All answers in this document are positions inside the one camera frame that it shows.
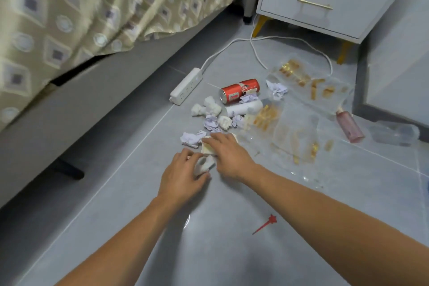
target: power cord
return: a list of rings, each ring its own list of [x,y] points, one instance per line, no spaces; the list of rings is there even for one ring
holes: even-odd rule
[[[214,58],[214,57],[218,56],[220,53],[222,53],[223,51],[225,51],[225,50],[226,50],[230,45],[232,45],[234,42],[238,42],[238,41],[250,42],[250,45],[252,46],[252,49],[253,49],[253,52],[254,52],[254,54],[255,54],[255,57],[256,57],[257,61],[260,63],[260,65],[261,65],[262,67],[264,67],[266,70],[268,70],[267,66],[265,66],[265,65],[264,65],[264,63],[263,63],[263,62],[261,61],[261,59],[259,58],[258,53],[256,52],[256,49],[255,49],[255,46],[253,45],[253,41],[260,41],[260,40],[266,40],[266,39],[287,39],[287,40],[298,40],[298,41],[302,41],[302,42],[304,42],[306,45],[308,45],[311,49],[313,49],[314,51],[316,51],[316,52],[320,53],[322,56],[324,56],[324,57],[326,58],[326,60],[328,61],[328,63],[329,63],[329,67],[330,67],[330,74],[328,75],[328,77],[332,75],[332,73],[333,73],[334,69],[333,69],[333,67],[332,67],[332,62],[331,62],[331,60],[329,59],[329,57],[328,57],[326,54],[324,54],[322,51],[320,51],[320,50],[316,49],[315,47],[313,47],[313,46],[312,46],[311,44],[309,44],[306,40],[303,40],[303,39],[300,39],[300,38],[287,37],[287,36],[265,36],[265,37],[261,37],[261,38],[252,38],[253,31],[255,30],[254,23],[255,23],[255,19],[256,19],[256,18],[257,18],[257,16],[255,16],[255,18],[254,18],[254,20],[253,20],[253,23],[252,23],[253,30],[252,30],[252,33],[250,34],[250,39],[244,39],[244,38],[237,38],[237,39],[234,39],[234,40],[232,40],[231,42],[229,42],[225,47],[223,47],[221,50],[219,50],[219,51],[217,51],[215,54],[213,54],[213,55],[209,56],[209,57],[207,58],[207,60],[206,60],[206,61],[204,61],[204,63],[203,63],[203,64],[202,64],[202,66],[201,66],[201,71],[202,71],[202,73],[204,73],[204,72],[206,71],[206,69],[207,69],[207,67],[208,67],[208,66],[207,66],[207,67],[205,67],[205,66],[206,66],[207,62],[208,62],[210,59],[212,59],[212,58]]]

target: bed frame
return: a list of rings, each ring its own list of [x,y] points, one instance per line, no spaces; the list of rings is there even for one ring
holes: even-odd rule
[[[245,18],[254,14],[256,2],[235,0],[243,6]],[[0,207],[52,163],[75,178],[83,177],[83,172],[58,157],[220,12],[182,33],[138,42],[131,51],[104,57],[34,102],[0,133]],[[137,65],[138,59],[148,61]]]

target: gold drawer handle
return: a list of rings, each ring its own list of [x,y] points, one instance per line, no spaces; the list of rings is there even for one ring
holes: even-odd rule
[[[334,9],[333,7],[331,7],[331,5],[321,5],[321,4],[316,4],[315,2],[311,2],[311,1],[307,1],[307,0],[298,0],[299,2],[302,2],[304,4],[309,4],[309,5],[313,5],[313,6],[318,6],[318,7],[322,7],[328,10],[332,10]]]

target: human hand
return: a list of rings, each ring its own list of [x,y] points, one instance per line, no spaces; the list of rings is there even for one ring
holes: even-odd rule
[[[217,171],[225,177],[244,182],[256,165],[249,153],[232,134],[217,132],[210,135],[212,138],[203,138],[202,142],[210,145],[216,152]]]
[[[158,196],[165,196],[180,207],[195,196],[210,178],[208,172],[198,180],[193,175],[196,162],[203,156],[204,154],[194,153],[187,148],[176,153],[162,175]]]

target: white power strip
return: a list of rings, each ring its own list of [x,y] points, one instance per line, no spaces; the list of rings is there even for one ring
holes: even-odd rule
[[[170,93],[170,101],[180,105],[193,89],[201,82],[202,72],[199,68],[194,68]]]

